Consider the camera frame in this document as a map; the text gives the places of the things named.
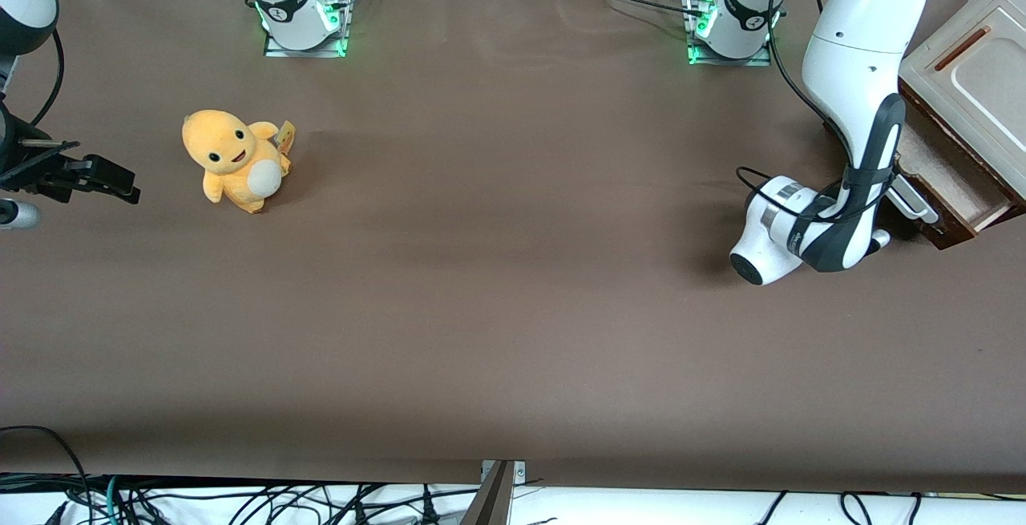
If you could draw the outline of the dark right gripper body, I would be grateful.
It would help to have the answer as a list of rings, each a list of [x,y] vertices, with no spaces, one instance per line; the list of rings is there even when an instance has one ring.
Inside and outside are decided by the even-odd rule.
[[[1,105],[1,186],[3,188],[36,188],[50,183],[67,161],[63,153],[78,147],[80,142],[52,139],[10,113]]]

